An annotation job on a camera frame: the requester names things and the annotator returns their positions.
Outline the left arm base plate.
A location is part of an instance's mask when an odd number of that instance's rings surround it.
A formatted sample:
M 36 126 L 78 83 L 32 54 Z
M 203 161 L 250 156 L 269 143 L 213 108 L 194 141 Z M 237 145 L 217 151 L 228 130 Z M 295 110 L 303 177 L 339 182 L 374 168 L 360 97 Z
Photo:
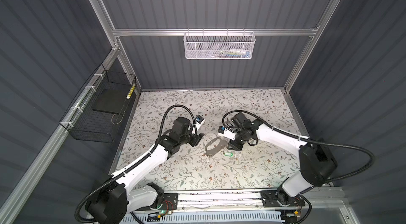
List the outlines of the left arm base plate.
M 178 193 L 164 193 L 162 202 L 156 207 L 147 206 L 138 208 L 136 211 L 161 211 L 161 210 L 177 210 L 179 201 Z

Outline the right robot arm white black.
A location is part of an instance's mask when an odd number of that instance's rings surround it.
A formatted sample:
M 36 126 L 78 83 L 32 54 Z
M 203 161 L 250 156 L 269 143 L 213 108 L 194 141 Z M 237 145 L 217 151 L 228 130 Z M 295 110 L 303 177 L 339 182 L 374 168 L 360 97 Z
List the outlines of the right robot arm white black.
M 228 149 L 241 151 L 245 143 L 252 146 L 253 139 L 273 144 L 299 160 L 299 170 L 279 185 L 273 197 L 281 206 L 289 206 L 298 195 L 327 183 L 336 170 L 337 161 L 326 143 L 276 128 L 247 111 L 236 113 L 231 124 L 223 121 L 218 129 L 219 135 L 229 139 Z

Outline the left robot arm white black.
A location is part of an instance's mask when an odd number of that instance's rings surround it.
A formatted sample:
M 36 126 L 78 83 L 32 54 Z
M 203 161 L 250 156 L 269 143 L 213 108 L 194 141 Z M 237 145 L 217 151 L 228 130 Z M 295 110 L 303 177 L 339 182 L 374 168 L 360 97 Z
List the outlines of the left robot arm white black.
M 114 172 L 103 185 L 85 197 L 76 209 L 76 220 L 80 223 L 118 224 L 126 214 L 135 210 L 161 208 L 165 200 L 161 187 L 152 182 L 140 189 L 135 186 L 183 145 L 197 146 L 204 137 L 198 131 L 204 122 L 200 115 L 194 121 L 177 118 L 173 127 L 162 133 L 147 152 Z

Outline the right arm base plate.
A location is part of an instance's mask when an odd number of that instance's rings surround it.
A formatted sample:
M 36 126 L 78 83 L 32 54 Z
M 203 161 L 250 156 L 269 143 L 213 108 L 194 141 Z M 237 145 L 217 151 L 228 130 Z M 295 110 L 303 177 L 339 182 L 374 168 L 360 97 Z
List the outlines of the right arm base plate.
M 306 205 L 305 200 L 296 196 L 291 197 L 284 192 L 278 190 L 262 190 L 260 191 L 261 201 L 264 207 L 304 207 Z

